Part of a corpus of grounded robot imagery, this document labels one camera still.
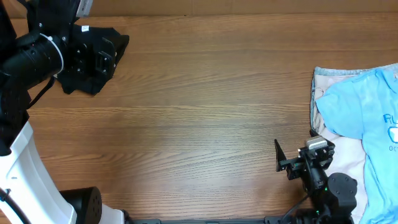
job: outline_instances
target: white tag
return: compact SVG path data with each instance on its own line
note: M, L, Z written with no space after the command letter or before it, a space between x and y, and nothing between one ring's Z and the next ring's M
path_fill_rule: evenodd
M87 31L89 31L89 29L90 29L90 26L82 26L81 32L87 32Z

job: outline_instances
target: logo on shirt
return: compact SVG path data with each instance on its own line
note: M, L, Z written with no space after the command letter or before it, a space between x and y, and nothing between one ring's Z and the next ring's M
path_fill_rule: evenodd
M391 141L393 143L398 144L398 123L396 120L394 120L393 115L390 114L385 114L384 116L384 122L389 123L389 124L394 124L395 126L391 126L388 128L387 133L388 136L390 137Z

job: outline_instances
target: wire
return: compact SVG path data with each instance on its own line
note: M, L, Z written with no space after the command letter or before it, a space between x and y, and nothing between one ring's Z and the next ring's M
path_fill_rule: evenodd
M304 156L305 156L305 165L307 165L307 170L308 170L308 173L310 174L310 181L311 181L311 189L310 189L310 191L308 192L308 194L303 198L303 199L301 199L299 202L297 202L291 209L289 209L289 211L287 211L286 213L285 213L285 215L280 219L280 223L281 224L284 224L284 222L286 221L286 218L292 213L292 212L294 212L294 210L296 210L306 199L308 199L309 197L311 197L311 195L312 195L312 193L313 193L313 177L312 177L312 173L311 173L311 170L310 170L310 164L308 163L308 156L306 155L306 154L304 154Z
M27 107L27 109L31 108L33 105L35 105L35 103L40 99L40 97L42 97L44 95L44 93L49 90L55 83L55 77L51 76L50 77L50 81L47 83L47 85L40 91L39 94L37 94L37 96L32 100L32 102L29 103L29 106Z
M18 216L19 219L21 219L21 222L23 224L30 224L29 220L25 216L25 214L22 212L22 210L18 207L18 205L8 196L10 190L7 189L7 193L5 193L2 189L0 189L0 198L2 202L6 202L10 208L15 212L15 214Z

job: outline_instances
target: shirt sleeve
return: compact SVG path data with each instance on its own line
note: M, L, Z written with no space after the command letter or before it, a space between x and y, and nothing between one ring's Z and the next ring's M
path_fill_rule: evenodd
M353 82L332 85L316 102L329 131L348 138L362 139L364 130L361 102Z

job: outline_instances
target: clothing pile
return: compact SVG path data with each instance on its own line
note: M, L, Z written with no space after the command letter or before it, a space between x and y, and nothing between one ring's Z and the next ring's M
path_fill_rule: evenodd
M355 223L398 223L398 63L368 70L317 67L311 125L335 143L326 174L358 182Z

